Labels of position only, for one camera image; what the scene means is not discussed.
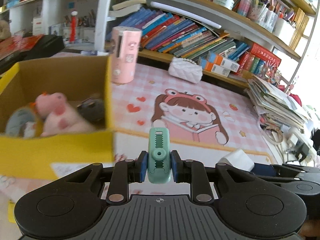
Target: pink bottle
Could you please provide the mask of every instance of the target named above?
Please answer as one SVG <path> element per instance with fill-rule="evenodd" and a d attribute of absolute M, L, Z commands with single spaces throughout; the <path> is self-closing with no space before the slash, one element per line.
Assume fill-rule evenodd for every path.
<path fill-rule="evenodd" d="M 112 82 L 129 83 L 134 78 L 141 30 L 132 27 L 114 27 L 112 39 L 115 49 L 111 55 Z"/>

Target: yellow cardboard box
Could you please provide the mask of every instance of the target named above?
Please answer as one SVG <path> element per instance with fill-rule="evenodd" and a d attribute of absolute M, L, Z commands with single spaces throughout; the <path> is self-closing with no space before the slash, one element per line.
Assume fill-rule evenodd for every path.
<path fill-rule="evenodd" d="M 0 79 L 0 175 L 56 179 L 52 163 L 111 163 L 112 113 L 108 57 L 42 58 L 16 63 Z M 105 123 L 90 134 L 47 138 L 4 135 L 12 113 L 34 102 L 43 92 L 64 93 L 81 101 L 94 93 L 104 95 Z"/>

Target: stack of papers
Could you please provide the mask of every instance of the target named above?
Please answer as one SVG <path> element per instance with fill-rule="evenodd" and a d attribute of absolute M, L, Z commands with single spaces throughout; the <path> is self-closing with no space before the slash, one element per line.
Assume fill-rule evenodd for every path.
<path fill-rule="evenodd" d="M 248 95 L 265 125 L 281 128 L 284 124 L 303 129 L 303 124 L 310 117 L 292 97 L 256 76 L 248 80 L 248 83 Z"/>

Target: metal screw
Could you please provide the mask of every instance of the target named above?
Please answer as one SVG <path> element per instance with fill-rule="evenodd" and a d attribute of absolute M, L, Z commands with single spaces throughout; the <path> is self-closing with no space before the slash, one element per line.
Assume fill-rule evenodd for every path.
<path fill-rule="evenodd" d="M 196 199 L 201 202 L 208 202 L 212 200 L 212 197 L 208 194 L 199 194 Z"/>
<path fill-rule="evenodd" d="M 112 194 L 109 196 L 109 200 L 112 202 L 119 202 L 122 201 L 124 199 L 124 196 L 122 196 L 121 194 Z"/>

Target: pink plush toy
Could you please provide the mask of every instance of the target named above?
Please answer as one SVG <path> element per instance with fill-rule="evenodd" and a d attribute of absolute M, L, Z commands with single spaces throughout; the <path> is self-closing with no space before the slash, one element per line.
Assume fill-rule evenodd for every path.
<path fill-rule="evenodd" d="M 36 98 L 35 103 L 38 114 L 45 119 L 58 105 L 66 102 L 67 97 L 62 93 L 43 93 Z"/>
<path fill-rule="evenodd" d="M 41 136 L 93 131 L 95 131 L 95 127 L 85 120 L 76 109 L 66 102 L 61 102 L 45 120 Z"/>

